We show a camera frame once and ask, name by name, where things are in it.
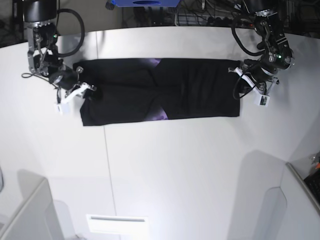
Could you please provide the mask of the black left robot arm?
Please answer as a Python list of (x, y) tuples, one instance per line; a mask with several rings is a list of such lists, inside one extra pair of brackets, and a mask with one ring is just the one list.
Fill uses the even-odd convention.
[[(268, 82), (272, 86), (277, 84), (277, 73), (290, 68), (295, 62), (278, 12), (280, 4), (279, 0), (243, 0), (241, 8), (245, 12), (236, 16), (231, 25), (232, 35), (239, 47), (247, 55), (258, 57), (257, 60), (245, 59), (239, 76), (262, 95), (267, 95), (272, 89)], [(261, 37), (261, 42), (256, 46), (258, 52), (251, 52), (240, 41), (236, 33), (240, 20), (251, 21), (255, 32)]]

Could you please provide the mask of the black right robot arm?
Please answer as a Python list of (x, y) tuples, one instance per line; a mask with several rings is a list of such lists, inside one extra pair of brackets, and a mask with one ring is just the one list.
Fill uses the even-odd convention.
[[(81, 66), (70, 68), (64, 64), (64, 58), (75, 55), (84, 43), (85, 25), (81, 16), (73, 9), (58, 9), (55, 0), (24, 0), (22, 9), (27, 31), (29, 75), (53, 85), (57, 89), (59, 103), (62, 102), (61, 90), (65, 90), (66, 97), (75, 94), (89, 100), (102, 98), (99, 87), (92, 82), (85, 82), (82, 76), (84, 69)], [(67, 53), (60, 53), (57, 46), (60, 13), (72, 14), (80, 26), (79, 43)]]

